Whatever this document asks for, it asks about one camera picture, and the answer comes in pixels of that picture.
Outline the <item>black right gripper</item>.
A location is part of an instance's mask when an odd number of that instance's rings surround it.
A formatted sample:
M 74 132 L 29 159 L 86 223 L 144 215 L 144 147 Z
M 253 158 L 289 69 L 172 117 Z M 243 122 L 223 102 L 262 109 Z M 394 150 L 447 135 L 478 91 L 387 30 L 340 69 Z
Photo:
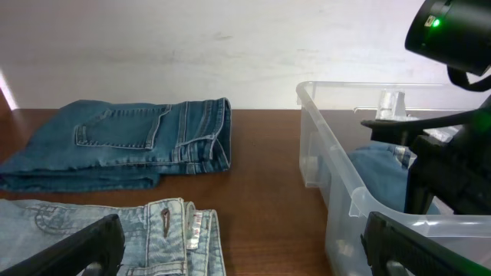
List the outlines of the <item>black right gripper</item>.
M 410 146 L 417 158 L 409 169 L 404 211 L 425 214 L 433 197 L 457 215 L 490 213 L 490 99 L 479 107 L 425 120 L 363 120 L 371 140 Z M 425 130 L 463 125 L 448 143 Z

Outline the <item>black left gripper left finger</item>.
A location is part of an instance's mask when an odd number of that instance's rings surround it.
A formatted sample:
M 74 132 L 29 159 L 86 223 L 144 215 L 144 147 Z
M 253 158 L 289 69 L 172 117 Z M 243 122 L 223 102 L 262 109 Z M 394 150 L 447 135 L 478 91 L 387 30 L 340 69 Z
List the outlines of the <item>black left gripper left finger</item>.
M 106 215 L 49 248 L 1 272 L 1 276 L 116 275 L 125 251 L 119 216 Z

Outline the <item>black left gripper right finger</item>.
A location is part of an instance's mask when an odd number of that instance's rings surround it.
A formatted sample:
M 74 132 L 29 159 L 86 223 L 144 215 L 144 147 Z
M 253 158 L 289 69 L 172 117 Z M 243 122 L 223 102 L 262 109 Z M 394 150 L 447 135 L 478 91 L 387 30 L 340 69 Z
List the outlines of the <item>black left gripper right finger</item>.
M 490 270 L 380 212 L 367 218 L 361 243 L 374 276 L 490 276 Z

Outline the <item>medium blue jeans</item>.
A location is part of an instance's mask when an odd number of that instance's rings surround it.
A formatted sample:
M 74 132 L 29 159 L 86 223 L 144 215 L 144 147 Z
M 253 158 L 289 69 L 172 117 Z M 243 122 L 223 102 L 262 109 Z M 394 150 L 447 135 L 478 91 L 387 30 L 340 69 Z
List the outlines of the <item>medium blue jeans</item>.
M 348 153 L 370 194 L 398 212 L 404 212 L 408 172 L 416 157 L 408 147 L 381 142 Z

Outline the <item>clear plastic storage bin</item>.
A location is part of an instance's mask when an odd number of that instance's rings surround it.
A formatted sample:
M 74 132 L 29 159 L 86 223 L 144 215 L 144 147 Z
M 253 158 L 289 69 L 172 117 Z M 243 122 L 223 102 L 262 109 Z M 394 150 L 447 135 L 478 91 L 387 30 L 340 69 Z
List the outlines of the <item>clear plastic storage bin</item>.
M 299 166 L 305 185 L 320 189 L 328 210 L 325 251 L 334 274 L 371 274 L 361 235 L 372 211 L 488 268 L 489 216 L 408 215 L 389 209 L 369 193 L 349 160 L 348 152 L 369 144 L 371 132 L 361 121 L 375 118 L 385 92 L 404 93 L 407 114 L 418 119 L 473 110 L 488 97 L 442 84 L 306 81 L 296 87 L 302 107 Z

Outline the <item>light blue jeans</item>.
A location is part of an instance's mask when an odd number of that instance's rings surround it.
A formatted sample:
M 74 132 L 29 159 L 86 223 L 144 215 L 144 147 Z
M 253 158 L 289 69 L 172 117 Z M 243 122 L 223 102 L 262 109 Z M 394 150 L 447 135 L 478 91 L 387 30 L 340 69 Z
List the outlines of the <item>light blue jeans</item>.
M 1 201 L 1 269 L 5 270 L 116 214 L 125 236 L 120 275 L 226 275 L 213 209 L 181 198 L 137 207 Z

